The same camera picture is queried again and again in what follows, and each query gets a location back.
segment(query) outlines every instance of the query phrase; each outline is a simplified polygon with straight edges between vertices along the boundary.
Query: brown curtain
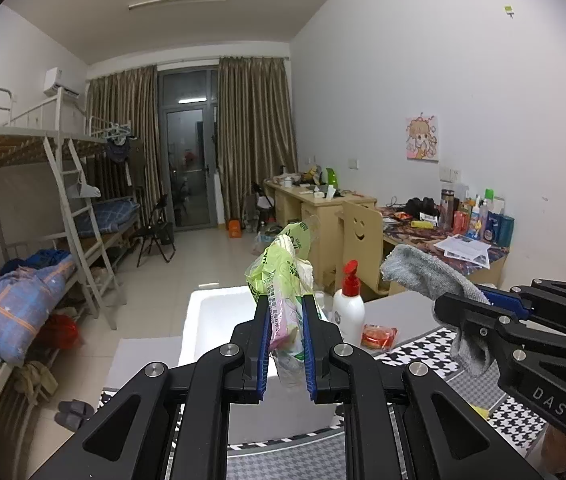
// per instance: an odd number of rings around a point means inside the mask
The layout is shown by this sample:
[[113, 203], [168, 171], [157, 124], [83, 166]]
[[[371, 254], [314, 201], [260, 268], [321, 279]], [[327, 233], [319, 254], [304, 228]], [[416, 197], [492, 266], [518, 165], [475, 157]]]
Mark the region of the brown curtain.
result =
[[225, 219], [241, 217], [252, 182], [297, 170], [297, 140], [282, 58], [222, 57], [218, 164]]
[[[145, 211], [151, 211], [163, 193], [156, 88], [156, 67], [146, 66], [92, 79], [87, 93], [88, 116], [118, 124], [131, 121], [133, 134], [143, 142], [145, 182], [134, 184], [144, 187]], [[102, 154], [94, 157], [90, 169], [103, 199], [130, 194], [125, 164]]]

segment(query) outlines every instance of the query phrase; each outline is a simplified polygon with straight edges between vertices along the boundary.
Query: ceiling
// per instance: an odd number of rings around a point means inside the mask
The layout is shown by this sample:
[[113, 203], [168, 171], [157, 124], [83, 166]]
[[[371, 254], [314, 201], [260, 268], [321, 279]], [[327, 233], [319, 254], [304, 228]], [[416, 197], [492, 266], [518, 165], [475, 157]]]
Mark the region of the ceiling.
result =
[[6, 0], [75, 56], [110, 57], [226, 41], [289, 41], [326, 0], [226, 0], [128, 10], [143, 0]]

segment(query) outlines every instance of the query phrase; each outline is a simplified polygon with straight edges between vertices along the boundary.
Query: plaid bedsheet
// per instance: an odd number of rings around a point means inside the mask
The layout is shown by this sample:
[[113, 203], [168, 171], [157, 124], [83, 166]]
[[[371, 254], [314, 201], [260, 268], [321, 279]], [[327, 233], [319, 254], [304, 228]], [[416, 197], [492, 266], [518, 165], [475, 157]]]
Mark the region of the plaid bedsheet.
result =
[[[96, 202], [93, 204], [96, 224], [101, 234], [116, 233], [120, 226], [127, 222], [140, 207], [129, 198], [113, 200], [112, 202]], [[94, 235], [92, 222], [88, 212], [76, 217], [76, 230], [81, 238]]]

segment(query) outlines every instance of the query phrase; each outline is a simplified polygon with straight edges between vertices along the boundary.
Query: metal ladder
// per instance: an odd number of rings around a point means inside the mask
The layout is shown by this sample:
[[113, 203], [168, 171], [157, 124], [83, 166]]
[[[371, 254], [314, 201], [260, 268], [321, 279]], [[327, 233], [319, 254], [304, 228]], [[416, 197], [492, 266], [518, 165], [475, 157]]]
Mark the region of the metal ladder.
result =
[[[73, 170], [68, 170], [68, 171], [63, 171], [63, 144], [65, 141], [67, 142], [67, 147], [69, 149], [70, 154], [72, 155], [72, 161], [74, 163], [74, 168], [75, 168]], [[96, 223], [96, 217], [94, 216], [92, 199], [91, 198], [76, 199], [76, 200], [84, 200], [85, 206], [77, 209], [76, 211], [72, 211], [72, 209], [70, 208], [70, 202], [69, 199], [67, 198], [67, 192], [65, 189], [63, 177], [66, 175], [75, 174], [78, 175], [80, 184], [82, 186], [87, 184], [85, 178], [85, 172], [83, 170], [82, 164], [80, 163], [80, 159], [78, 153], [76, 152], [76, 148], [74, 147], [74, 141], [71, 138], [64, 139], [63, 137], [61, 137], [61, 134], [58, 134], [58, 136], [55, 139], [55, 143], [56, 143], [56, 155], [52, 151], [49, 138], [44, 137], [43, 146], [45, 148], [45, 154], [47, 155], [47, 160], [49, 161], [50, 167], [52, 168], [52, 172], [54, 173], [54, 177], [56, 179], [58, 194], [61, 199], [61, 213], [63, 216], [63, 224], [65, 227], [65, 232], [68, 234], [67, 239], [70, 244], [70, 251], [76, 263], [80, 288], [85, 296], [85, 300], [87, 302], [90, 312], [92, 313], [92, 316], [97, 318], [99, 312], [103, 311], [103, 314], [105, 315], [105, 318], [108, 321], [109, 327], [112, 330], [116, 330], [116, 320], [114, 320], [114, 315], [111, 307], [127, 303], [125, 299], [125, 294], [116, 280], [116, 276], [114, 275], [114, 270], [112, 269], [112, 265], [109, 261], [108, 255], [105, 250], [105, 245], [103, 244], [103, 240], [100, 236], [100, 232], [98, 230], [98, 224]], [[96, 238], [96, 243], [86, 251], [83, 251], [82, 245], [80, 243], [80, 238], [76, 230], [76, 223], [74, 220], [76, 219], [77, 216], [85, 212], [89, 214], [90, 220], [92, 221], [92, 228], [94, 231], [94, 236]], [[105, 281], [100, 285], [98, 285], [94, 280], [94, 277], [92, 276], [92, 271], [90, 270], [90, 264], [88, 262], [88, 258], [93, 254], [95, 254], [97, 251], [100, 251], [100, 256], [103, 258], [106, 269], [108, 271], [106, 274]], [[111, 285], [113, 285], [114, 289], [116, 290], [117, 300], [114, 303], [107, 305], [105, 303], [105, 300], [103, 299], [103, 295]]]

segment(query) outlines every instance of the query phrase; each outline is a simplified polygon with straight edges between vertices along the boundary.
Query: anime poster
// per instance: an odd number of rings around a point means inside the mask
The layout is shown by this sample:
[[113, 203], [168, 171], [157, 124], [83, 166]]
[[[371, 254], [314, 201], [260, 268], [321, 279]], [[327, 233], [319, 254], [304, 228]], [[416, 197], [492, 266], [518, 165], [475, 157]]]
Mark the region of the anime poster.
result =
[[439, 121], [436, 116], [406, 119], [407, 158], [439, 160]]

